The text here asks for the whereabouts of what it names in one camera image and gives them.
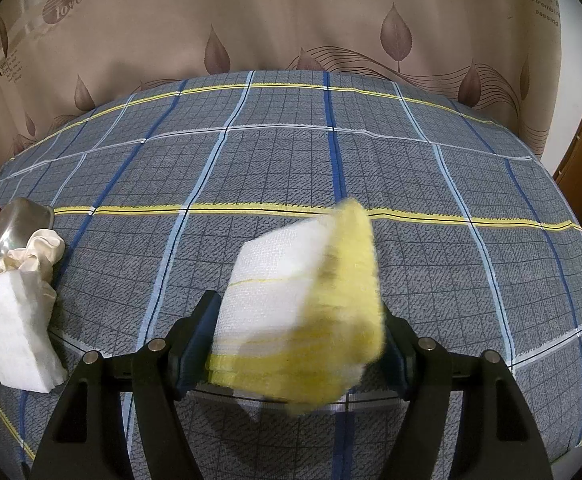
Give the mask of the white towel with yellow stripes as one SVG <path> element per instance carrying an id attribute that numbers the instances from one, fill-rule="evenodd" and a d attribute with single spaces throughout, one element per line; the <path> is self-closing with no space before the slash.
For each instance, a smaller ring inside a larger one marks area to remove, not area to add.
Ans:
<path id="1" fill-rule="evenodd" d="M 221 300 L 207 379 L 301 414 L 340 400 L 383 348 L 371 221 L 357 200 L 346 198 L 241 246 Z"/>

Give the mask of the white foam sponge block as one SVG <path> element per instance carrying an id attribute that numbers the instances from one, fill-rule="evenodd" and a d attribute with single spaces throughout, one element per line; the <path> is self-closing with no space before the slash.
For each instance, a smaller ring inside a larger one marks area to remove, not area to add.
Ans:
<path id="1" fill-rule="evenodd" d="M 0 274 L 0 383 L 49 393 L 67 379 L 52 348 L 48 325 L 57 294 L 40 274 L 11 270 Z"/>

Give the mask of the grey plaid bed sheet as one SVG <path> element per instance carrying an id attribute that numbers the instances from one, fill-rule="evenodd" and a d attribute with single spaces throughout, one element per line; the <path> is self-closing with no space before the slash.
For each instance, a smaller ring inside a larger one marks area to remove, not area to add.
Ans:
<path id="1" fill-rule="evenodd" d="M 247 240 L 345 197 L 382 299 L 451 351 L 510 360 L 556 478 L 582 466 L 582 228 L 513 133 L 405 84 L 320 72 L 169 82 L 64 119 L 0 168 L 68 245 L 50 331 L 67 367 L 167 333 Z"/>

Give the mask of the cream crumpled cloth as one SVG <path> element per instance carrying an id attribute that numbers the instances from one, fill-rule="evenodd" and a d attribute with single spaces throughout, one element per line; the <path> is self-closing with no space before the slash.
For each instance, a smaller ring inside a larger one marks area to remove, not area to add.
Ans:
<path id="1" fill-rule="evenodd" d="M 35 272 L 47 283 L 52 281 L 52 268 L 58 263 L 64 251 L 64 239 L 51 229 L 36 230 L 22 248 L 9 249 L 0 256 L 0 274 L 11 270 Z"/>

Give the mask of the steel bowl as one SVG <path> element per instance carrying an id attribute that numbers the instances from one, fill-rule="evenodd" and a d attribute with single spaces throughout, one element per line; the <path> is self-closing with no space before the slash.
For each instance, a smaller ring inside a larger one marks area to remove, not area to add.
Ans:
<path id="1" fill-rule="evenodd" d="M 0 256 L 11 249 L 26 247 L 39 229 L 51 229 L 54 210 L 25 197 L 16 197 L 0 211 Z"/>

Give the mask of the beige leaf print curtain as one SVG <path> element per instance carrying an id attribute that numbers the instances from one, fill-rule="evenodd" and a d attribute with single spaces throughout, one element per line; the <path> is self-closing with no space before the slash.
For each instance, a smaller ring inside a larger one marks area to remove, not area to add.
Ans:
<path id="1" fill-rule="evenodd" d="M 267 68 L 407 82 L 541 155 L 560 61 L 558 0 L 0 0 L 0 166 L 134 91 Z"/>

